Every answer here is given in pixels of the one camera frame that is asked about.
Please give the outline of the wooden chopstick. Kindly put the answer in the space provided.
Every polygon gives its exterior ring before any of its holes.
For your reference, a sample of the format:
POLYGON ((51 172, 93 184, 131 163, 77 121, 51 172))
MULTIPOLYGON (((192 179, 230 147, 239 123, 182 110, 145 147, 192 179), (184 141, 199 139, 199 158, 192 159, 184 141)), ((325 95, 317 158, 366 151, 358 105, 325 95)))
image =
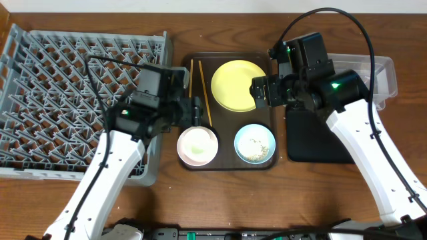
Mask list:
POLYGON ((203 74, 203 67, 201 64, 201 61, 198 61, 198 65, 199 65, 199 73, 200 73, 200 77, 201 77, 201 84, 202 84, 202 88, 203 88, 203 96, 205 99, 205 106, 206 106, 206 111, 207 111, 207 117, 208 117, 208 121, 209 121, 209 126, 213 127, 212 124, 212 119, 211 119, 211 113, 210 113, 210 108, 209 108, 209 100, 208 100, 208 96, 207 96, 207 89, 206 89, 206 84, 205 84, 205 78, 204 78, 204 74, 203 74))
POLYGON ((189 69, 189 92, 188 96, 189 98, 192 98, 192 84, 193 84, 193 59, 190 60, 190 69, 189 69))

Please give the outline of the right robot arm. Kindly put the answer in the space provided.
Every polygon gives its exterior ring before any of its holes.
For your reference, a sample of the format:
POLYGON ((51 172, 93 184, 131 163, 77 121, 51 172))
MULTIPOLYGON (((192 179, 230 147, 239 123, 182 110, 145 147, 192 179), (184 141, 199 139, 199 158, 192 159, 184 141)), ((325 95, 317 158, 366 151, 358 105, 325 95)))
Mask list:
POLYGON ((426 238, 426 187, 385 130, 367 87, 354 70, 337 73, 320 33, 280 42, 272 58, 287 75, 255 77, 256 107, 303 107, 328 126, 350 154, 387 230, 426 238))

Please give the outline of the light blue bowl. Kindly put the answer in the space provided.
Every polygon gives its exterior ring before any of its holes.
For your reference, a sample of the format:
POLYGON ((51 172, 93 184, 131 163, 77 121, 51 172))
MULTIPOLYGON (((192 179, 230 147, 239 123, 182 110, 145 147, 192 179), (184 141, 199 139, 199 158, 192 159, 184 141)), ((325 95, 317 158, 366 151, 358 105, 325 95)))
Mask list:
POLYGON ((276 139, 267 127, 260 124, 249 124, 236 133, 234 148, 242 161, 252 165, 261 165, 273 157, 276 151, 276 139))

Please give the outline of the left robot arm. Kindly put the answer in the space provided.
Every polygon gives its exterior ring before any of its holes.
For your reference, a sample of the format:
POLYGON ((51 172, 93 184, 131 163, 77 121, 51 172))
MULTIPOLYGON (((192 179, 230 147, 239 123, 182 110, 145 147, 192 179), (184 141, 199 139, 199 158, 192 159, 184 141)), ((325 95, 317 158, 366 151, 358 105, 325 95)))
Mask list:
POLYGON ((185 96, 189 71, 148 63, 137 87, 128 87, 103 112, 104 132, 68 204, 42 239, 100 239, 119 192, 151 140, 172 126, 200 123, 200 103, 185 96))

